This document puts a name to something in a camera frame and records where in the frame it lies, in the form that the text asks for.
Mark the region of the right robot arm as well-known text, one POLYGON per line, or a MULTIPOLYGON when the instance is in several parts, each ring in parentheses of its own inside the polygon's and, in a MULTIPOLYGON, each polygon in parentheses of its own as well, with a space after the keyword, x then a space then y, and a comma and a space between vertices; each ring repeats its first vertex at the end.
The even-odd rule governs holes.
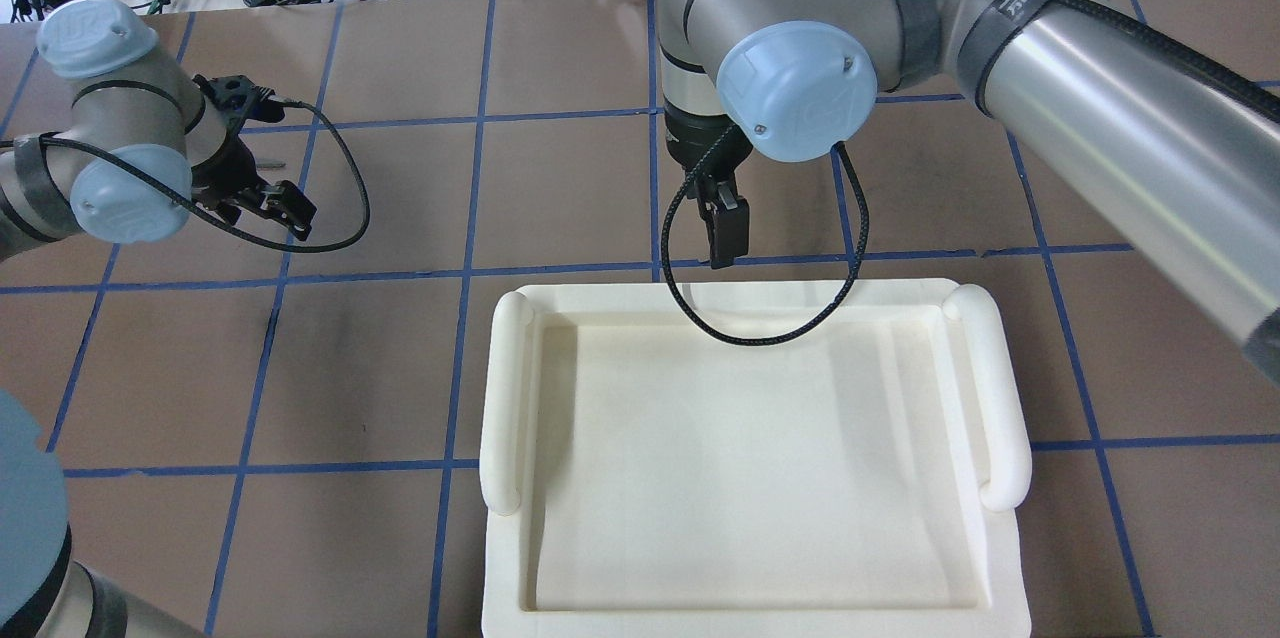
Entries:
POLYGON ((946 74, 1277 378, 1277 96, 1102 0, 657 0, 667 149, 709 264, 749 250, 735 173, 835 155, 946 74))

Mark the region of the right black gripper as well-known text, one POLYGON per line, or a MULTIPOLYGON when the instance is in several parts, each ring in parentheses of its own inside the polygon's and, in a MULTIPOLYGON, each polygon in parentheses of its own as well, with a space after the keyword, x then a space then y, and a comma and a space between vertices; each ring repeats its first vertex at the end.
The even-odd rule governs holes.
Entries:
MULTIPOLYGON (((698 115, 666 110, 666 146, 686 174, 710 152, 701 177, 684 192, 686 199, 709 201, 721 184, 737 191, 736 170, 753 151, 742 129, 728 115, 698 115)), ((710 269, 732 266, 750 252, 750 205, 745 197, 721 199, 707 205, 710 269)))

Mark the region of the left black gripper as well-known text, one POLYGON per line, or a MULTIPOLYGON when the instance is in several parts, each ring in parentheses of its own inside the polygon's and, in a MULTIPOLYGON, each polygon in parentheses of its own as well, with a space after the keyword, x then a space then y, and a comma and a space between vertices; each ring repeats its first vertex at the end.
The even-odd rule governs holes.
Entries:
POLYGON ((276 120, 276 109, 266 105, 275 91, 246 76, 207 78, 196 74, 193 83, 204 102, 188 124, 188 147, 211 149, 207 155, 198 152, 193 159, 193 200, 227 224, 236 224, 243 211, 250 211, 284 225, 293 238, 306 241, 317 208, 291 181, 269 184, 241 138, 247 120, 276 120))

